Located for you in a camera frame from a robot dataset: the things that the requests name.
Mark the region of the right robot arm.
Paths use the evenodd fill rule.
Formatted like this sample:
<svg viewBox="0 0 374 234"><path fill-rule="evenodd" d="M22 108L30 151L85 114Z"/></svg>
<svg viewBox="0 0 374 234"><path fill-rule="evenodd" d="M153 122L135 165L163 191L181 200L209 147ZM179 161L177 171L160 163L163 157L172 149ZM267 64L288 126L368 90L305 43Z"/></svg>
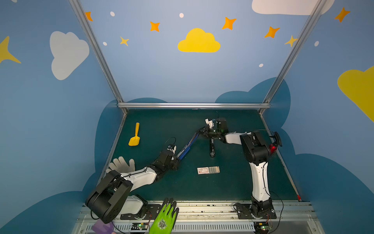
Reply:
<svg viewBox="0 0 374 234"><path fill-rule="evenodd" d="M244 158L248 161L252 174L252 205L249 210L255 219L271 216L274 212L272 198L268 188L267 167L268 161L282 146L281 138L277 132L270 137L274 142L268 144L260 130L251 132L230 132L224 118L206 119L206 126L197 130L197 133L210 141L210 154L215 156L214 141L220 140L226 144L242 146Z"/></svg>

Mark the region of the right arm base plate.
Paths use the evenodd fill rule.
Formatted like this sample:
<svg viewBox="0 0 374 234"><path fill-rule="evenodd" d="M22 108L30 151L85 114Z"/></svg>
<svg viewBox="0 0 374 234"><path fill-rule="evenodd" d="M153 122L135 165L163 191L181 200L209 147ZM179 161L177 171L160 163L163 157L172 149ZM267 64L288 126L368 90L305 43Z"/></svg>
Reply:
<svg viewBox="0 0 374 234"><path fill-rule="evenodd" d="M272 206L261 208L256 204L236 203L233 205L238 219L276 219L277 215Z"/></svg>

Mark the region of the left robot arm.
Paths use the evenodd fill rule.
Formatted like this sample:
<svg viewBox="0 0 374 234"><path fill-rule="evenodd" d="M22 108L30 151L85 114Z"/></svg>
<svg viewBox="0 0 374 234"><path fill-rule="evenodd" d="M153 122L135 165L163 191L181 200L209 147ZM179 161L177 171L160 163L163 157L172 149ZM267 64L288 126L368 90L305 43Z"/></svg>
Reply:
<svg viewBox="0 0 374 234"><path fill-rule="evenodd" d="M127 173L111 170L88 196L86 207L105 224L123 214L143 217L148 202L130 193L159 181L169 170L177 170L180 159L175 156L176 148L169 145L153 163L141 170Z"/></svg>

